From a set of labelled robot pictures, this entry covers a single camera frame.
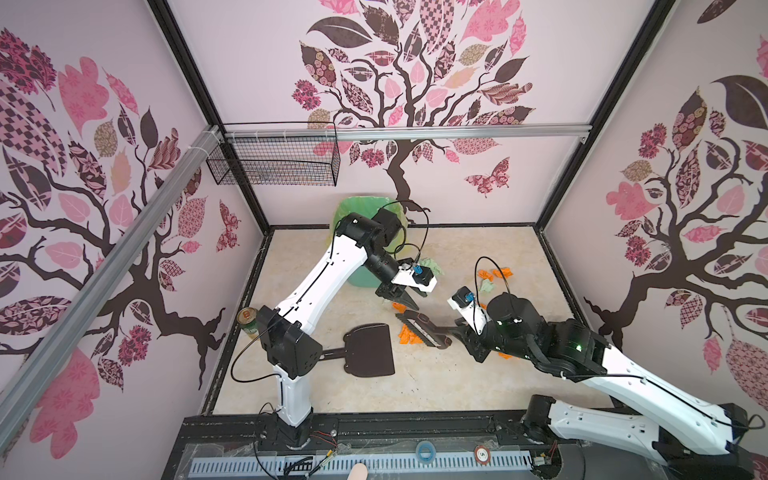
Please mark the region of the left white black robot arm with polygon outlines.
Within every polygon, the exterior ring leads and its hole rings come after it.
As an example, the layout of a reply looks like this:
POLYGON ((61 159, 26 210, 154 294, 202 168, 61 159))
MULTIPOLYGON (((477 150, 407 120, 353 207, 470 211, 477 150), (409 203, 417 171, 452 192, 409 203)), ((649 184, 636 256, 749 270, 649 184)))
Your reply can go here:
POLYGON ((379 281, 376 295, 416 310, 408 288, 425 297, 437 285, 432 270, 418 259, 397 260, 387 247, 404 228, 385 206, 365 217, 350 213, 334 227, 330 246, 298 287, 276 307, 256 314, 259 341, 278 379, 278 438, 291 448, 309 441, 313 408, 309 373, 322 346, 312 334, 331 300, 359 268, 379 281))

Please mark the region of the large orange paper clump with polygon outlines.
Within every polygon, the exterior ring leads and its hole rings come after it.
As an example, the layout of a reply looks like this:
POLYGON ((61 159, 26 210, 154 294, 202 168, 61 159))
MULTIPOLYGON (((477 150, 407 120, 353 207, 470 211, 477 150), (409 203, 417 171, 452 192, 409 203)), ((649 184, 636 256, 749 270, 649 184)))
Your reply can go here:
POLYGON ((423 340, 406 325, 402 326, 398 338, 403 345, 423 344, 423 340))

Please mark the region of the dark brown plastic dustpan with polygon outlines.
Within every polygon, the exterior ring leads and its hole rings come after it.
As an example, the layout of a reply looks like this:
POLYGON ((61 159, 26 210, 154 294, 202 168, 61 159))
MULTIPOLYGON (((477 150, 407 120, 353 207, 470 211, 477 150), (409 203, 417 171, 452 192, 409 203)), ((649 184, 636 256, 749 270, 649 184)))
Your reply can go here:
POLYGON ((395 362, 386 323, 354 327, 343 336, 344 346, 324 350, 320 361, 343 360, 346 374, 357 378, 387 377, 395 374, 395 362))

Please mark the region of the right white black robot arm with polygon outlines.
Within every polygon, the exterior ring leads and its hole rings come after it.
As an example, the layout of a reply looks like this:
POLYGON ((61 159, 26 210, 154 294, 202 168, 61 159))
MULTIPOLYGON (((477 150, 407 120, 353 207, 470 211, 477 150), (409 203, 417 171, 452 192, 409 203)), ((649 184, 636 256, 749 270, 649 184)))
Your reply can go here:
POLYGON ((579 321, 548 322, 529 300, 508 292, 481 307, 462 287, 448 304, 460 315, 452 333, 477 362, 492 352, 524 359, 631 410, 611 413, 534 395, 522 418, 527 438, 601 444, 652 460, 679 479, 754 478, 751 455, 740 445, 750 429, 743 408, 708 404, 641 367, 579 321))

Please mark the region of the dark brown hand brush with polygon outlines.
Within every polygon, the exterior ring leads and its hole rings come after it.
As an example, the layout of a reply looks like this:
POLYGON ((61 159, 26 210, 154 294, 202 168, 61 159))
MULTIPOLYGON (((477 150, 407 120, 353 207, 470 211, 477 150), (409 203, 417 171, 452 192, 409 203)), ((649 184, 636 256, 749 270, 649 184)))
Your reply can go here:
POLYGON ((395 317, 418 335, 427 347, 444 350, 453 343, 451 335, 453 327, 437 326, 421 312, 407 310, 404 313, 396 313, 395 317))

